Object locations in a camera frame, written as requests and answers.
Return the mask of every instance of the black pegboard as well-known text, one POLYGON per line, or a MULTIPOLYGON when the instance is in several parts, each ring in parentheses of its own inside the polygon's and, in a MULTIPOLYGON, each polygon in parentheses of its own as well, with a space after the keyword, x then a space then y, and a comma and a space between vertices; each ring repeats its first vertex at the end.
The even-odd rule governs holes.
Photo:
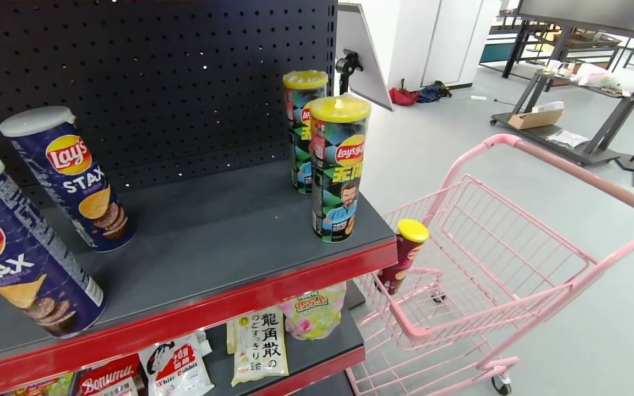
MULTIPOLYGON (((336 3, 0 2, 0 122, 70 107, 119 190, 279 160, 282 75, 333 75, 336 3)), ((37 190, 1 134, 0 158, 37 190)))

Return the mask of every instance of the red umbrella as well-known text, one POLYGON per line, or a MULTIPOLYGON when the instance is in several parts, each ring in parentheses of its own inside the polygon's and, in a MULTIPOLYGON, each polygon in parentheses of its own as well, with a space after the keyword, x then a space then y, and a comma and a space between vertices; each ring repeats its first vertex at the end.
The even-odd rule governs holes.
POLYGON ((420 95, 420 91, 408 91, 405 89, 405 78, 400 80, 400 88, 390 88, 390 100, 396 105, 410 106, 417 103, 417 97, 420 95))

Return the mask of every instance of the cable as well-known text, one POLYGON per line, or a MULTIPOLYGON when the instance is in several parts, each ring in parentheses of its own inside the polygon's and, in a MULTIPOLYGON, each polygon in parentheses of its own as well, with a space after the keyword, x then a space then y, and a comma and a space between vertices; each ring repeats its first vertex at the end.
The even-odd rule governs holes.
POLYGON ((501 101, 501 100, 496 100, 496 99, 494 99, 493 101, 496 101, 498 103, 503 103, 504 105, 507 104, 507 105, 515 106, 515 103, 508 103, 507 101, 501 101))

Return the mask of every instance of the store shelf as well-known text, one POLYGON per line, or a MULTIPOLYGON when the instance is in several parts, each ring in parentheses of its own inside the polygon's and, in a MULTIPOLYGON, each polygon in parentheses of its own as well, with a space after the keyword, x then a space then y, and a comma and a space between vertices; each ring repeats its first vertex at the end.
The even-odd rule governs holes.
POLYGON ((0 296, 0 392, 222 323, 397 261, 395 236, 359 197, 352 235, 328 244, 285 161, 120 194, 138 221, 128 246, 97 254, 46 210, 108 296, 85 334, 56 340, 0 296))
POLYGON ((214 383, 214 389, 207 396, 289 394, 311 384, 317 385, 324 378, 339 374, 365 359, 363 338, 349 311, 345 309, 342 323, 324 340, 301 341, 285 334, 285 353, 290 376, 266 377, 240 383, 232 388, 234 356, 226 351, 226 326, 209 329, 207 337, 213 351, 204 357, 204 364, 214 383))
POLYGON ((609 162, 614 160, 615 158, 619 158, 620 156, 618 153, 612 150, 584 153, 584 149, 586 148, 586 145, 588 145, 588 142, 582 143, 581 145, 578 145, 576 146, 576 148, 572 149, 566 146, 557 145, 555 143, 549 142, 546 137, 559 132, 559 130, 563 130, 563 128, 556 125, 547 125, 538 128, 518 129, 508 123, 508 120, 510 120, 510 116, 511 113, 494 114, 491 116, 491 119, 498 123, 503 123, 507 128, 513 130, 513 132, 517 135, 520 135, 523 138, 527 138, 528 140, 531 140, 538 145, 543 146, 547 150, 555 153, 556 155, 562 156, 569 161, 573 161, 581 165, 591 165, 594 163, 609 162))
POLYGON ((334 396, 353 395, 354 391, 352 391, 352 386, 349 384, 347 374, 342 371, 319 381, 319 383, 297 391, 292 396, 324 396, 325 394, 333 394, 334 396))
POLYGON ((541 70, 537 70, 535 72, 535 74, 536 75, 541 75, 544 78, 549 78, 551 80, 562 81, 562 82, 566 83, 567 85, 573 85, 574 87, 579 87, 579 88, 582 88, 584 90, 591 91, 591 92, 597 93, 599 95, 603 95, 604 97, 623 98, 623 95, 620 95, 619 93, 616 93, 616 94, 615 93, 609 93, 609 92, 602 91, 601 88, 587 87, 586 85, 579 85, 578 83, 569 80, 569 78, 561 77, 561 75, 548 74, 548 73, 544 73, 541 70))

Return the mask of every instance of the blue chip can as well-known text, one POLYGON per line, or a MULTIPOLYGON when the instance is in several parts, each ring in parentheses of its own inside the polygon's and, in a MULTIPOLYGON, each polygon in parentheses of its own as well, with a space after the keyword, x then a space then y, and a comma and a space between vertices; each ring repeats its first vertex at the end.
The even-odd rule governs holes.
POLYGON ((131 241, 134 223, 74 120, 67 107, 35 108, 7 118, 0 131, 86 243, 100 253, 116 250, 131 241))
POLYGON ((90 327, 106 299, 0 160, 0 295, 51 335, 90 327))

